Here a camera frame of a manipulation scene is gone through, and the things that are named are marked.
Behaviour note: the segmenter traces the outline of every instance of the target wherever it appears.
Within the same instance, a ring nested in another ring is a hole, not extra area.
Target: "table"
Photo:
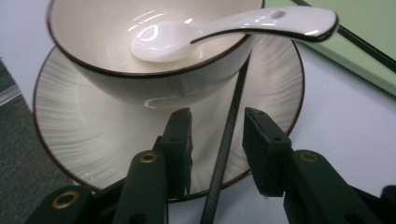
[[[53,47],[48,0],[0,0],[0,57],[29,108],[35,80]],[[327,158],[345,181],[379,196],[396,184],[396,98],[298,44],[305,70],[294,149]],[[199,223],[205,198],[170,205],[170,223]],[[283,200],[263,198],[250,177],[221,192],[215,223],[288,223]]]

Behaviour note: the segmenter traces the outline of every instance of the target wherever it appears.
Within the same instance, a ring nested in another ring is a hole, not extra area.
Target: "bowl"
[[[178,108],[232,79],[248,58],[253,36],[225,35],[171,63],[137,59],[130,50],[134,36],[162,21],[202,25],[260,7],[263,0],[52,0],[47,21],[56,47],[100,90],[135,105]]]

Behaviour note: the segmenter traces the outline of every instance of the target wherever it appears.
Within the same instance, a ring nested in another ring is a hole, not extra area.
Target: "gray carpet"
[[[14,85],[0,62],[0,92]],[[37,138],[21,97],[0,107],[0,223],[23,223],[52,191],[72,185]]]

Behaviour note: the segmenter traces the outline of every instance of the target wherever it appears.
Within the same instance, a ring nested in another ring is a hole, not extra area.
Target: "ceramic plate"
[[[205,195],[233,97],[236,77],[190,106],[193,166],[191,196]],[[233,134],[224,187],[249,174],[242,148],[245,107],[265,111],[289,133],[304,98],[304,72],[293,42],[257,38]],[[175,110],[128,105],[94,87],[54,48],[35,87],[35,123],[56,164],[79,184],[103,189],[124,178],[133,156],[152,149]]]

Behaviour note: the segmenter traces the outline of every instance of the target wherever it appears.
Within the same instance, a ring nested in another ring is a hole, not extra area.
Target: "spoon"
[[[165,21],[147,27],[133,40],[132,54],[144,61],[183,59],[212,37],[230,33],[281,35],[307,42],[328,39],[338,28],[337,15],[317,7],[270,7],[232,15],[201,27]]]

